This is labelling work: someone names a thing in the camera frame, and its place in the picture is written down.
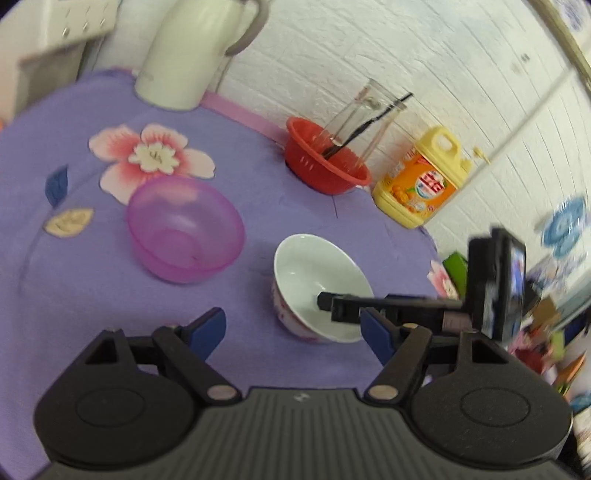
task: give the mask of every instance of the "pink trim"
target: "pink trim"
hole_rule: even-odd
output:
[[[230,120],[234,120],[245,127],[251,128],[261,135],[270,138],[282,147],[285,147],[289,134],[287,131],[278,127],[276,124],[270,122],[266,118],[253,113],[243,106],[225,99],[214,92],[205,92],[203,99],[199,106],[212,110],[220,115],[223,115]]]

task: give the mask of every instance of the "black straw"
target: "black straw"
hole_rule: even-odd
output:
[[[406,95],[404,95],[402,98],[396,100],[394,103],[392,103],[391,105],[388,105],[388,107],[386,108],[386,110],[384,110],[381,114],[379,114],[377,117],[372,118],[370,120],[367,120],[364,124],[361,124],[360,126],[358,126],[352,134],[349,135],[349,138],[345,141],[345,143],[343,143],[342,145],[333,145],[332,147],[328,147],[327,149],[325,149],[322,152],[322,156],[324,157],[325,160],[328,160],[330,157],[336,155],[341,148],[345,148],[347,145],[349,145],[353,140],[355,140],[355,138],[357,138],[358,136],[360,136],[363,132],[365,132],[369,126],[379,120],[381,120],[383,117],[385,117],[386,115],[388,115],[394,108],[396,108],[398,105],[400,105],[401,103],[406,102],[410,97],[413,96],[412,92],[408,92]]]

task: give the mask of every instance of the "red colander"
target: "red colander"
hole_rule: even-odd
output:
[[[310,147],[323,128],[309,120],[291,117],[287,121],[290,134],[285,145],[285,163],[297,177],[309,187],[326,195],[338,195],[357,185],[367,186],[371,173],[361,164],[353,173],[345,173],[337,165],[355,164],[357,156],[348,148],[343,148],[328,162]]]

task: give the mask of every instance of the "white ceramic bowl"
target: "white ceramic bowl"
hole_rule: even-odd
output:
[[[318,308],[321,291],[373,297],[361,269],[328,240],[298,233],[283,240],[275,251],[273,304],[281,323],[309,342],[352,343],[361,340],[359,325],[330,321],[330,312]]]

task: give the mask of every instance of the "bottle label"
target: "bottle label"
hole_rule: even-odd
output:
[[[409,212],[426,220],[456,188],[415,148],[402,161],[404,169],[388,172],[383,187]]]

